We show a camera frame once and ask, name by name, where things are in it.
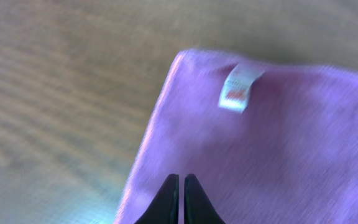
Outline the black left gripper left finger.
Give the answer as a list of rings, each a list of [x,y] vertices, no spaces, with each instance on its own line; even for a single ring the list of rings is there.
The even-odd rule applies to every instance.
[[[135,224],[177,224],[179,175],[170,174]]]

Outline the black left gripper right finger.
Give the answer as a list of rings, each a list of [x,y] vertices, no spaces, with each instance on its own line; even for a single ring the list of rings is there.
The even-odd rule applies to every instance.
[[[185,224],[225,224],[194,174],[185,178],[184,213]]]

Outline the purple microfiber cloth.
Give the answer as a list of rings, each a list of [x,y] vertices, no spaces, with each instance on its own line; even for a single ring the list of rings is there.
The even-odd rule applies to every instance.
[[[265,71],[242,113],[218,106],[236,65]],[[197,176],[226,223],[358,223],[358,72],[180,52],[116,222],[136,222],[169,174]]]

